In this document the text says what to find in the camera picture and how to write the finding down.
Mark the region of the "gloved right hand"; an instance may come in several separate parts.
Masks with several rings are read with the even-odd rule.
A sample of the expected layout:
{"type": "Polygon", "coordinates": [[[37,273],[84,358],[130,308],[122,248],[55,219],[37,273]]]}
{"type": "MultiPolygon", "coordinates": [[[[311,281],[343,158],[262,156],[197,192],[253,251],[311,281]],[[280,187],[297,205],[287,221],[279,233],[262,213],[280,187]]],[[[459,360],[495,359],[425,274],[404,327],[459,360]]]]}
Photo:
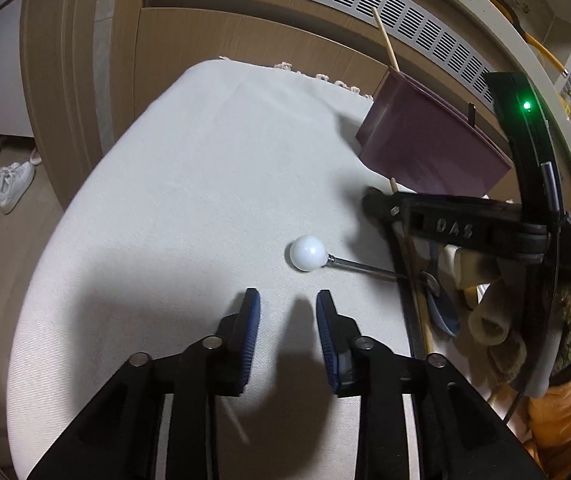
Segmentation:
{"type": "MultiPolygon", "coordinates": [[[[467,306],[468,330],[487,352],[491,375],[499,384],[523,376],[531,343],[540,328],[526,324],[534,308],[525,301],[525,266],[453,245],[444,249],[443,269],[467,306]]],[[[543,350],[526,394],[540,398],[550,387],[571,381],[571,273],[559,274],[552,317],[552,346],[543,350]]]]}

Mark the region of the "orange sleeve forearm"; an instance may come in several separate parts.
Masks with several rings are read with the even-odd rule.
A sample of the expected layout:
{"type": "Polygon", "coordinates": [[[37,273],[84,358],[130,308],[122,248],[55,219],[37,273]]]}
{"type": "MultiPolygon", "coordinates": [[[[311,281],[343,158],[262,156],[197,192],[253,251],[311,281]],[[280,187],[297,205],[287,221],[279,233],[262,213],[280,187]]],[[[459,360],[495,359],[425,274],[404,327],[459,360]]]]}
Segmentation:
{"type": "Polygon", "coordinates": [[[549,479],[571,479],[571,380],[528,400],[508,422],[549,479]]]}

